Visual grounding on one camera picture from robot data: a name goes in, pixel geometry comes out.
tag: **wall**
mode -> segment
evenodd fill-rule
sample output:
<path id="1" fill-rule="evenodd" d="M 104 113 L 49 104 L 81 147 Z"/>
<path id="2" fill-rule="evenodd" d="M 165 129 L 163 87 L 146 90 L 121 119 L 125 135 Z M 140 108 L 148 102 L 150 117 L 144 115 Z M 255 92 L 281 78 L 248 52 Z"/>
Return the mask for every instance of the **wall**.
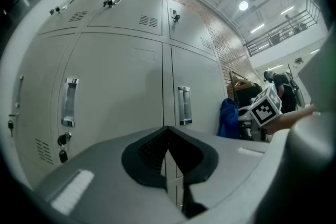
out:
<path id="1" fill-rule="evenodd" d="M 253 71 L 237 33 L 222 18 L 198 0 L 173 1 L 192 9 L 202 17 L 217 50 L 227 85 L 230 83 L 229 72 L 231 70 L 261 86 L 264 84 Z"/>
<path id="2" fill-rule="evenodd" d="M 296 51 L 292 54 L 286 55 L 285 57 L 282 57 L 280 59 L 277 59 L 276 61 L 269 62 L 266 65 L 263 65 L 261 67 L 258 67 L 256 69 L 256 72 L 263 77 L 264 71 L 268 68 L 272 68 L 278 65 L 283 64 L 283 66 L 273 69 L 272 71 L 275 73 L 283 73 L 283 72 L 289 72 L 288 65 L 290 66 L 290 70 L 293 74 L 293 79 L 296 82 L 296 84 L 301 89 L 304 102 L 306 104 L 310 103 L 310 94 L 308 93 L 305 85 L 302 83 L 301 79 L 298 76 L 298 73 L 305 67 L 305 65 L 318 53 L 311 54 L 312 51 L 315 51 L 316 49 L 319 49 L 322 47 L 322 45 L 325 42 L 325 38 L 322 38 L 313 44 L 304 47 L 303 49 Z M 295 63 L 295 59 L 302 58 L 303 63 L 297 64 Z"/>
<path id="3" fill-rule="evenodd" d="M 0 139 L 2 153 L 13 176 L 26 184 L 28 182 L 21 169 L 15 144 L 7 127 L 8 115 L 12 110 L 14 80 L 22 58 L 33 37 L 45 20 L 49 10 L 66 0 L 41 0 L 20 22 L 11 36 L 0 60 Z"/>
<path id="4" fill-rule="evenodd" d="M 266 65 L 293 52 L 302 50 L 326 36 L 326 31 L 322 25 L 315 24 L 307 30 L 294 35 L 280 44 L 264 50 L 249 58 L 254 69 Z"/>

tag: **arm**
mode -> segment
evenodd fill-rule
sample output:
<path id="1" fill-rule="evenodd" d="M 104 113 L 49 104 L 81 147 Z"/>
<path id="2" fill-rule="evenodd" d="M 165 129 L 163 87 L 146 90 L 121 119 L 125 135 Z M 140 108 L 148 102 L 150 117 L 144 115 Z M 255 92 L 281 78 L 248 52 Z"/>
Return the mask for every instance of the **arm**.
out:
<path id="1" fill-rule="evenodd" d="M 285 92 L 284 85 L 280 85 L 278 89 L 278 97 L 281 98 L 284 92 Z"/>
<path id="2" fill-rule="evenodd" d="M 311 115 L 315 110 L 315 106 L 310 105 L 304 109 L 282 114 L 272 120 L 270 123 L 267 123 L 264 126 L 264 129 L 266 129 L 267 134 L 274 134 L 275 132 L 282 129 L 290 129 L 299 119 Z"/>
<path id="3" fill-rule="evenodd" d="M 281 76 L 280 75 L 275 75 L 273 78 L 274 85 L 277 88 L 278 91 L 278 97 L 281 98 L 282 95 L 285 92 L 284 85 L 282 84 Z"/>

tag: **white box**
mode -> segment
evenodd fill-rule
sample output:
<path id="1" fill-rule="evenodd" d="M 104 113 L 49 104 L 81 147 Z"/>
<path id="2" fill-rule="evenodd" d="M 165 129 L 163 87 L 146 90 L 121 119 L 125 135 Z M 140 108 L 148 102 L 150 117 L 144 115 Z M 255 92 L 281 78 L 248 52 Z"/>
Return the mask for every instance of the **white box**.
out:
<path id="1" fill-rule="evenodd" d="M 248 111 L 258 125 L 262 127 L 281 114 L 281 99 L 272 87 L 269 86 L 257 95 Z"/>

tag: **white locker cabinet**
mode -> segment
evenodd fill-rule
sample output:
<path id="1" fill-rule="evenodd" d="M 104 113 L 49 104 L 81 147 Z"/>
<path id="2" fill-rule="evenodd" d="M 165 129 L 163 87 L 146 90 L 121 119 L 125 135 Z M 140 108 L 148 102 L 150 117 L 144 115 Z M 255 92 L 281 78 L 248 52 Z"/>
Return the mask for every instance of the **white locker cabinet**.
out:
<path id="1" fill-rule="evenodd" d="M 39 167 L 41 176 L 56 168 L 50 133 L 50 98 L 57 68 L 73 35 L 40 38 L 32 43 L 19 70 L 16 146 L 23 163 Z"/>
<path id="2" fill-rule="evenodd" d="M 225 98 L 217 62 L 175 46 L 172 46 L 172 62 L 176 126 L 216 135 L 219 109 Z M 180 125 L 181 120 L 187 124 Z"/>
<path id="3" fill-rule="evenodd" d="M 200 15 L 172 0 L 167 0 L 167 4 L 170 38 L 215 55 Z M 174 21 L 174 11 L 180 15 L 178 23 Z"/>
<path id="4" fill-rule="evenodd" d="M 134 29 L 162 35 L 162 0 L 119 1 L 111 8 L 98 12 L 89 26 L 107 26 Z"/>
<path id="5" fill-rule="evenodd" d="M 102 8 L 103 2 L 104 0 L 68 0 L 59 7 L 60 13 L 55 11 L 39 32 L 43 34 L 61 29 L 77 28 L 94 9 L 98 11 Z"/>
<path id="6" fill-rule="evenodd" d="M 67 90 L 67 79 L 78 80 L 72 92 Z M 82 34 L 62 82 L 58 133 L 72 134 L 66 145 L 69 158 L 95 143 L 163 125 L 160 42 Z M 63 125 L 64 118 L 73 119 L 74 126 Z"/>

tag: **backpack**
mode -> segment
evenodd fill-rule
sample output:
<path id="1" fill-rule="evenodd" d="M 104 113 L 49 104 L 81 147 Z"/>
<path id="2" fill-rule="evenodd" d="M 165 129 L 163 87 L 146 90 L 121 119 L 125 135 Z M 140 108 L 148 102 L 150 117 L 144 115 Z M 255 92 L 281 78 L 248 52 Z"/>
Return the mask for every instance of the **backpack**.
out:
<path id="1" fill-rule="evenodd" d="M 282 73 L 282 75 L 284 75 L 287 80 L 289 81 L 289 84 L 286 84 L 286 83 L 283 83 L 283 85 L 286 85 L 286 86 L 289 86 L 291 87 L 294 95 L 295 95 L 295 98 L 296 98 L 296 103 L 298 104 L 299 107 L 301 108 L 304 108 L 306 105 L 305 105 L 305 100 L 303 98 L 303 95 L 302 95 L 302 92 L 299 88 L 299 86 L 295 83 L 293 77 L 291 76 L 290 73 Z"/>

